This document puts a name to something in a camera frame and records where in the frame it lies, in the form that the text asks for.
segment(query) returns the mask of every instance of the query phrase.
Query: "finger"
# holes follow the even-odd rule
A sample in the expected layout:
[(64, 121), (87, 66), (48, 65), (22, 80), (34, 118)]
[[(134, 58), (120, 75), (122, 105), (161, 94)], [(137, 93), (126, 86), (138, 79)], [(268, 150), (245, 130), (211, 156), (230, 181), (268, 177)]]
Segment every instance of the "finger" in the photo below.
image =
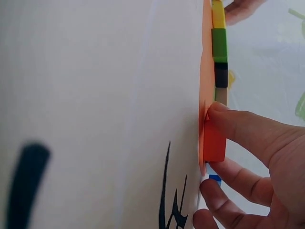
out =
[(250, 17), (265, 0), (235, 0), (225, 8), (226, 23), (236, 24)]
[(247, 200), (267, 207), (271, 205), (274, 191), (269, 177), (258, 176), (228, 158), (210, 165), (228, 186)]
[(207, 209), (201, 209), (195, 212), (193, 225), (195, 229), (219, 229), (213, 215)]
[(221, 103), (212, 104), (208, 115), (226, 138), (249, 150), (267, 167), (277, 152), (305, 135), (303, 127), (282, 124), (251, 112), (229, 110)]
[(200, 190), (207, 207), (225, 228), (254, 229), (265, 219), (263, 216), (246, 215), (229, 200), (214, 180), (205, 180)]

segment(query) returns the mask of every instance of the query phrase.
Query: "white paper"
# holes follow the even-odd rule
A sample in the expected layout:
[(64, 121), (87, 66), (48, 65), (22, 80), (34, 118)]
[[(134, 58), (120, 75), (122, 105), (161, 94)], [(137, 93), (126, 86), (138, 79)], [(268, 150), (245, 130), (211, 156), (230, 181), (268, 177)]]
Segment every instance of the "white paper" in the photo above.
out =
[(201, 1), (11, 0), (0, 21), (0, 221), (19, 150), (39, 140), (52, 158), (31, 229), (156, 229), (171, 142), (165, 219), (187, 175), (192, 228)]

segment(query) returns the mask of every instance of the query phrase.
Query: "hand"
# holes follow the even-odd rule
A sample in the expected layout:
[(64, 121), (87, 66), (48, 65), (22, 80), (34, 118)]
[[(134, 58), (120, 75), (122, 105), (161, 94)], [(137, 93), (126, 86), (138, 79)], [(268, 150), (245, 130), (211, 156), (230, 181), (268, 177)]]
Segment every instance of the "hand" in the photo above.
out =
[(266, 0), (234, 0), (225, 10), (227, 25), (234, 25), (250, 17)]
[(195, 213), (195, 228), (217, 229), (214, 216), (226, 229), (304, 229), (305, 128), (229, 110), (220, 103), (214, 103), (208, 115), (224, 136), (262, 161), (270, 177), (260, 177), (229, 159), (211, 163), (211, 167), (231, 188), (247, 200), (269, 207), (270, 212), (268, 216), (247, 215), (208, 179), (200, 190), (209, 211)]

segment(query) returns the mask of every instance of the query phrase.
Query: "orange block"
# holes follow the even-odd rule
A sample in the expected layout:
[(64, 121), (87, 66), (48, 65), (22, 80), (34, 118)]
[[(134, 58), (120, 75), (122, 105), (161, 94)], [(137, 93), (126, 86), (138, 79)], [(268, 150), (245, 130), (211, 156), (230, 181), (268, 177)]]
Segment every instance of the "orange block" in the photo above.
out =
[(226, 138), (217, 130), (211, 121), (204, 123), (203, 160), (222, 162), (225, 157)]

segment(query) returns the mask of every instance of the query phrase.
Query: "black marking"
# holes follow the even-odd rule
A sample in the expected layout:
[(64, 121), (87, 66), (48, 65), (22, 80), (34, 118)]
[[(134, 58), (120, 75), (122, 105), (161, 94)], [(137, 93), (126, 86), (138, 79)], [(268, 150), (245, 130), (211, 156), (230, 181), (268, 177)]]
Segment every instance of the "black marking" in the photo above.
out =
[(184, 199), (184, 194), (185, 194), (187, 175), (185, 175), (180, 209), (178, 209), (177, 189), (176, 189), (174, 200), (173, 200), (172, 213), (170, 215), (170, 218), (169, 218), (168, 222), (165, 223), (165, 189), (166, 189), (167, 166), (168, 166), (168, 160), (169, 160), (170, 147), (171, 147), (171, 142), (169, 142), (169, 145), (168, 145), (168, 148), (167, 148), (166, 160), (165, 160), (165, 169), (164, 169), (164, 175), (163, 175), (163, 186), (162, 186), (161, 201), (160, 201), (160, 208), (159, 208), (159, 229), (169, 229), (173, 216), (174, 216), (174, 218), (176, 220), (176, 223), (177, 223), (176, 229), (178, 229), (178, 227), (184, 229), (188, 215), (183, 216), (181, 214), (181, 211), (182, 211), (182, 206), (183, 206), (183, 199)]
[(38, 143), (28, 144), (21, 150), (10, 190), (6, 229), (27, 228), (35, 195), (49, 158), (50, 151)]

